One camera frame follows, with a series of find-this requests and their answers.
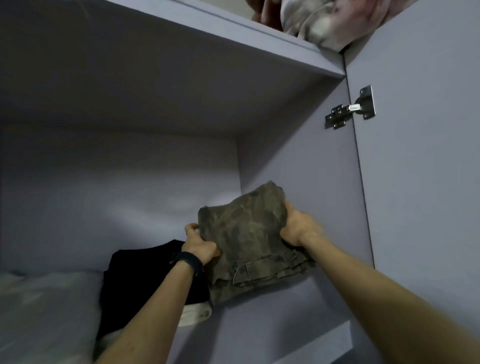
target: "camouflage shorts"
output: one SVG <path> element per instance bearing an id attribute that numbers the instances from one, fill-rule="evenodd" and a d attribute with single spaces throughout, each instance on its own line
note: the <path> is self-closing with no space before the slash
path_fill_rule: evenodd
<path id="1" fill-rule="evenodd" d="M 284 203 L 283 189 L 270 181 L 228 205 L 198 211 L 200 236 L 223 252 L 205 267 L 212 303 L 316 266 L 304 249 L 280 237 L 287 221 Z"/>

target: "door hinge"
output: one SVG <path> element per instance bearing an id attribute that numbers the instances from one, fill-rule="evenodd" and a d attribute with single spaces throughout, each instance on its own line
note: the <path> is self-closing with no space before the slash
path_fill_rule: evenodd
<path id="1" fill-rule="evenodd" d="M 338 105 L 332 109 L 332 113 L 325 116 L 325 129 L 338 129 L 347 124 L 353 118 L 353 114 L 363 115 L 364 120 L 374 118 L 375 102 L 373 101 L 372 86 L 360 90 L 360 97 L 353 105 Z"/>

